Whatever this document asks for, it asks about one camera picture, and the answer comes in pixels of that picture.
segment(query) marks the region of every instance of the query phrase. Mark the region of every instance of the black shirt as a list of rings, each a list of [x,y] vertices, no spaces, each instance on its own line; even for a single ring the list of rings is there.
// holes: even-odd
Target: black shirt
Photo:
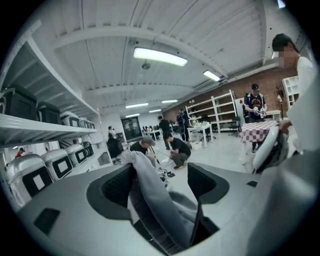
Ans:
[[[179,138],[173,138],[173,141],[170,142],[171,147],[173,150],[179,150],[179,153],[185,153],[188,156],[191,155],[191,150],[188,147],[186,143],[184,143],[181,139]]]
[[[255,97],[252,95],[252,93],[250,93],[246,98],[245,104],[248,105],[250,109],[257,107],[258,110],[260,111],[263,105],[266,104],[266,100],[264,96],[262,96],[261,98],[260,94],[258,94],[258,96]],[[253,112],[250,112],[250,117],[255,120],[261,119],[260,115],[255,115]]]
[[[159,123],[159,127],[162,129],[162,131],[165,132],[170,132],[170,123],[168,120],[162,119],[161,122]]]
[[[130,147],[130,151],[140,151],[142,152],[144,155],[147,153],[147,148],[143,148],[140,144],[140,141],[137,141],[136,143],[132,144],[132,146]]]

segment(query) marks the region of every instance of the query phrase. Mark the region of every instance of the white label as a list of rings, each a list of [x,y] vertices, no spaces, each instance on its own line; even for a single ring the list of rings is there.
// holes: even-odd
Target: white label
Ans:
[[[67,162],[63,161],[61,163],[58,163],[58,168],[59,168],[60,173],[63,173],[65,170],[68,169]]]
[[[83,152],[80,152],[80,153],[78,154],[78,157],[79,157],[80,160],[82,160],[83,158],[85,158],[84,153],[83,153]]]
[[[34,181],[36,187],[38,188],[38,190],[42,189],[45,186],[44,182],[42,181],[42,178],[40,177],[40,174],[33,177],[33,181]]]

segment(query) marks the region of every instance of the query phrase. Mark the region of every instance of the dark blue shirt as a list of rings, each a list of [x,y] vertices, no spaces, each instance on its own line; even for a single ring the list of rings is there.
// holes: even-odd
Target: dark blue shirt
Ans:
[[[252,93],[250,93],[246,98],[245,104],[248,105],[250,109],[257,107],[260,111],[263,105],[266,104],[266,100],[264,96],[262,96],[261,98],[260,94],[258,94],[258,96],[255,97],[252,95]],[[255,120],[261,119],[260,115],[255,115],[253,112],[250,112],[250,117]]]

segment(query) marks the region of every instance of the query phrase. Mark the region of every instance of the pants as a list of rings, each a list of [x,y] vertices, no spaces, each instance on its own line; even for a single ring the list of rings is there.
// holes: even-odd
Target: pants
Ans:
[[[157,167],[156,166],[156,158],[154,156],[146,155],[146,157],[149,158],[149,160],[151,161],[151,164],[153,165],[153,167]]]
[[[169,143],[165,140],[165,138],[163,138],[163,140],[164,140],[165,148],[169,150],[170,149]]]
[[[189,158],[189,155],[186,153],[178,153],[178,154],[172,154],[171,159],[174,161],[175,165],[180,167],[183,166],[185,161]]]
[[[182,134],[181,137],[183,141],[186,141],[186,142],[189,141],[188,126],[184,125],[184,134]]]
[[[262,118],[261,119],[253,119],[250,117],[250,123],[260,123],[263,121],[264,121],[264,119],[262,119]],[[262,143],[261,142],[252,142],[252,150],[255,150],[257,144],[258,144],[258,147],[260,147]]]

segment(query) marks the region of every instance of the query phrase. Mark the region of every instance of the baseball cap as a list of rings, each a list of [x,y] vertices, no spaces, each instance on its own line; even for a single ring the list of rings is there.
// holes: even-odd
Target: baseball cap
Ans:
[[[256,83],[254,83],[253,85],[251,85],[251,89],[254,91],[259,91],[259,86]]]
[[[142,139],[141,142],[142,142],[142,143],[147,143],[147,144],[149,144],[149,145],[151,145],[151,146],[156,145],[156,143],[154,142],[154,140],[153,140],[150,136],[145,136],[145,137],[143,137],[143,139]]]

